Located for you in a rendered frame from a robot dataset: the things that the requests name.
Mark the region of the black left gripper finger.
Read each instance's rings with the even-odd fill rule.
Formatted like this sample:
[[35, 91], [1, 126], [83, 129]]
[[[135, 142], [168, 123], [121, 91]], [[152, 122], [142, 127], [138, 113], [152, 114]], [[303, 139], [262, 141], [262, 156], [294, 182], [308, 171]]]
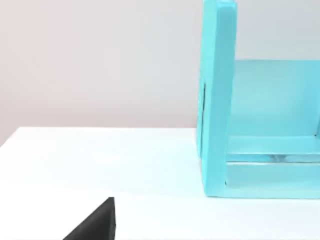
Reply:
[[115, 240], [115, 198], [108, 197], [62, 240]]

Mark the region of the light blue rack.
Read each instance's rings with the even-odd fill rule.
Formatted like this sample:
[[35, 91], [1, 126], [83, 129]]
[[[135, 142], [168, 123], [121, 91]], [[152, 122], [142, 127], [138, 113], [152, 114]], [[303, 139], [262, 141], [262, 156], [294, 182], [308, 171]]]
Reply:
[[202, 3], [196, 149], [205, 195], [320, 199], [320, 59], [237, 60], [237, 3]]

